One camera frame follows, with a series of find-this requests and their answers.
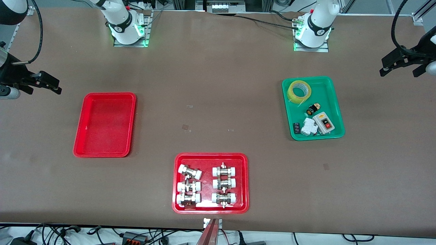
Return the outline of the yellow tape roll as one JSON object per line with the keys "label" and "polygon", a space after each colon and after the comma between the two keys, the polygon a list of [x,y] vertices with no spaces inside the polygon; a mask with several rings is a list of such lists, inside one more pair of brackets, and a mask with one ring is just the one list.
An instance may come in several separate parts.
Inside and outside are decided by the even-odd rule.
{"label": "yellow tape roll", "polygon": [[293,81],[286,92],[288,100],[294,104],[302,104],[310,98],[312,88],[303,80]]}

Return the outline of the empty red plastic tray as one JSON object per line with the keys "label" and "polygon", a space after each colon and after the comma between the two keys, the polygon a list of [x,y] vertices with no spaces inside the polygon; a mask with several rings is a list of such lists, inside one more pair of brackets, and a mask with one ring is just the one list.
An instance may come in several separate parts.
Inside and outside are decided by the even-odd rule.
{"label": "empty red plastic tray", "polygon": [[134,93],[89,93],[83,99],[73,154],[121,158],[130,152],[137,97]]}

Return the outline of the green plastic tray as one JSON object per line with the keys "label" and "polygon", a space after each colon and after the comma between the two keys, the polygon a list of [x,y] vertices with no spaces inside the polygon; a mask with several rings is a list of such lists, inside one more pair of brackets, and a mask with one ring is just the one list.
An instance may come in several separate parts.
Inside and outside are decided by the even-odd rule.
{"label": "green plastic tray", "polygon": [[[288,99],[287,91],[291,83],[297,80],[307,82],[312,90],[312,93],[305,102],[295,104]],[[336,91],[333,85],[333,81],[329,77],[319,76],[285,79],[282,81],[281,87],[284,96],[287,119],[290,127],[290,135],[294,140],[313,141],[329,138],[341,138],[345,135],[344,121],[342,119]],[[321,112],[326,113],[329,119],[332,120],[332,125],[335,128],[327,135],[318,134],[305,136],[302,134],[295,134],[295,132],[293,131],[293,124],[299,123],[299,125],[302,127],[302,123],[305,118],[305,111],[303,109],[308,109],[308,107],[315,102],[319,102],[319,104],[321,105]]]}

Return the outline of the red tray with fittings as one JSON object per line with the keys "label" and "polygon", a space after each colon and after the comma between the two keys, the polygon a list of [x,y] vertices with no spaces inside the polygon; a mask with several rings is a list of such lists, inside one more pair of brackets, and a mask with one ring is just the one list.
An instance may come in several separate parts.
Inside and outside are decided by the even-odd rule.
{"label": "red tray with fittings", "polygon": [[[220,166],[224,162],[226,166],[235,167],[235,177],[213,177],[212,168]],[[249,171],[248,171],[248,158],[240,152],[183,152],[176,156],[174,161],[173,171],[173,196],[172,208],[178,214],[243,214],[249,209]],[[196,206],[182,207],[176,203],[176,195],[182,194],[176,189],[178,182],[187,180],[182,174],[178,172],[181,164],[187,165],[192,169],[199,169],[202,171],[200,180],[201,191],[196,192],[201,194],[201,203]],[[227,178],[236,179],[236,187],[227,189],[225,191],[213,188],[213,179],[220,178],[221,180]],[[212,202],[212,193],[235,193],[236,202],[222,208]]]}

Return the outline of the white circuit breaker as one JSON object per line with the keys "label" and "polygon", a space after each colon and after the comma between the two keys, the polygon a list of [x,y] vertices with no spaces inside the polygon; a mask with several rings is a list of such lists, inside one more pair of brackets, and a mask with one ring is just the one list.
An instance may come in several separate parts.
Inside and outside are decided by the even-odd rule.
{"label": "white circuit breaker", "polygon": [[311,118],[305,118],[303,121],[303,126],[300,129],[302,135],[316,135],[318,132],[318,125],[315,120]]}

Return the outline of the black power adapter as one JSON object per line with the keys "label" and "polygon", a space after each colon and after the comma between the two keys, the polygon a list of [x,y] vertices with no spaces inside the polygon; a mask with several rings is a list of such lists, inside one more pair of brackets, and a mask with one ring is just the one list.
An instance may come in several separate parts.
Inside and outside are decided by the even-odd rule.
{"label": "black power adapter", "polygon": [[37,243],[24,237],[17,237],[11,241],[10,245],[37,245]]}

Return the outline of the metal fitting with white caps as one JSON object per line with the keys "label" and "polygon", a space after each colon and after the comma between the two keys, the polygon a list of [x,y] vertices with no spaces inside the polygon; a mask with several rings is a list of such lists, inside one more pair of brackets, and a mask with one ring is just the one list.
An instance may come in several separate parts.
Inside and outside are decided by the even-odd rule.
{"label": "metal fitting with white caps", "polygon": [[187,179],[183,182],[178,182],[176,184],[176,189],[178,192],[181,193],[188,193],[188,192],[196,193],[201,191],[201,182],[196,180],[190,182],[190,180]]}
{"label": "metal fitting with white caps", "polygon": [[221,205],[222,208],[225,208],[228,205],[236,202],[236,194],[235,193],[212,193],[212,202],[215,202],[217,205]]}
{"label": "metal fitting with white caps", "polygon": [[202,171],[199,169],[192,169],[187,165],[181,164],[178,168],[178,172],[187,179],[200,180]]}
{"label": "metal fitting with white caps", "polygon": [[177,194],[176,195],[176,203],[182,207],[185,206],[196,206],[198,203],[201,203],[201,194]]}
{"label": "metal fitting with white caps", "polygon": [[235,178],[227,178],[221,180],[220,178],[212,180],[212,186],[214,189],[225,191],[227,189],[236,187],[236,179]]}
{"label": "metal fitting with white caps", "polygon": [[235,167],[226,166],[224,162],[222,162],[220,166],[212,168],[213,177],[221,177],[221,176],[235,177],[235,175],[236,175]]}

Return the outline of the grey connector box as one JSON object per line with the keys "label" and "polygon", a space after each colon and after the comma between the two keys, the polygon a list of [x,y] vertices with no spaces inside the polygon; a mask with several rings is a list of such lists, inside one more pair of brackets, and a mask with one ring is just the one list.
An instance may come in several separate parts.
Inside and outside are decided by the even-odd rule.
{"label": "grey connector box", "polygon": [[132,232],[125,232],[122,234],[121,245],[146,245],[148,237],[143,234],[137,234]]}

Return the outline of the white power strip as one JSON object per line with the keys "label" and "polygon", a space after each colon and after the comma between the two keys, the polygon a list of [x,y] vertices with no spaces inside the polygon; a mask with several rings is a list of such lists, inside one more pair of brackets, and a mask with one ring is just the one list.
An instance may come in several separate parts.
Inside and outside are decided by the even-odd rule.
{"label": "white power strip", "polygon": [[246,12],[245,0],[206,0],[207,12],[214,14],[237,14]]}

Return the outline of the red aluminium bar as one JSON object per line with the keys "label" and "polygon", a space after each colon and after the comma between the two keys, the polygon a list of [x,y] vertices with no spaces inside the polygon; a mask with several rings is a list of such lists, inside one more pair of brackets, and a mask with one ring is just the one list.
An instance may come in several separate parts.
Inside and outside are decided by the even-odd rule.
{"label": "red aluminium bar", "polygon": [[203,230],[196,245],[217,245],[219,228],[216,219],[212,219],[206,229]]}

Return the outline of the aluminium frame profile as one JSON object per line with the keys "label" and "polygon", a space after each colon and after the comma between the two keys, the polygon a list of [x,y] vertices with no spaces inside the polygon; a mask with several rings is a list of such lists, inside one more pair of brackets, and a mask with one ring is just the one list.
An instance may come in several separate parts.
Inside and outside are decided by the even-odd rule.
{"label": "aluminium frame profile", "polygon": [[[29,6],[28,7],[27,16],[32,16],[34,14],[34,11],[35,11],[35,7],[34,6]],[[14,42],[14,39],[15,39],[16,35],[17,35],[19,27],[20,27],[20,23],[16,25],[15,30],[14,30],[14,32],[12,34],[11,40],[9,42],[9,45],[6,48],[6,51],[8,51],[8,52],[10,51],[10,49],[12,47],[12,44]]]}
{"label": "aluminium frame profile", "polygon": [[423,17],[436,7],[436,0],[425,0],[425,2],[412,13],[412,19],[415,26],[423,26]]}

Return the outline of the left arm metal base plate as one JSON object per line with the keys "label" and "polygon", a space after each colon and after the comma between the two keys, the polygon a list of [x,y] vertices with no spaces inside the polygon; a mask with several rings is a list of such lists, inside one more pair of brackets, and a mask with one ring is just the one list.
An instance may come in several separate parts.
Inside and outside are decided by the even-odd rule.
{"label": "left arm metal base plate", "polygon": [[310,34],[313,33],[313,31],[311,31],[310,28],[307,28],[307,25],[305,24],[306,20],[307,18],[302,15],[293,22],[293,27],[297,28],[297,30],[293,31],[293,50],[302,52],[329,52],[327,42],[329,32],[323,35],[324,42],[322,43],[322,45],[318,47],[309,47],[305,45],[305,43],[313,43],[313,41],[310,40],[310,37],[312,37]]}

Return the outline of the grey red-black switch box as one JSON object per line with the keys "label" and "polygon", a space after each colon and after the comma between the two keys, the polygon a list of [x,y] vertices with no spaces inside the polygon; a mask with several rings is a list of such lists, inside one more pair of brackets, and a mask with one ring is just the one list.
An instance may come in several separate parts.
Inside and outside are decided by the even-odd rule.
{"label": "grey red-black switch box", "polygon": [[319,113],[312,118],[318,126],[318,132],[321,135],[326,135],[335,129],[334,124],[325,112]]}

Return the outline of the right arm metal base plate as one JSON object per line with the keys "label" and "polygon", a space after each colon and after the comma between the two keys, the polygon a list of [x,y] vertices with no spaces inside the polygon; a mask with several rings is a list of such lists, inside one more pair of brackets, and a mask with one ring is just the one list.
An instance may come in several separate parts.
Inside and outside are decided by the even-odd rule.
{"label": "right arm metal base plate", "polygon": [[134,43],[124,44],[120,43],[112,32],[113,36],[113,46],[114,47],[135,47],[135,48],[145,48],[149,45],[152,21],[154,19],[154,11],[151,11],[149,15],[144,15],[143,13],[137,12],[136,16],[133,17],[132,24],[126,29],[130,36],[121,38],[122,41],[135,41]]}

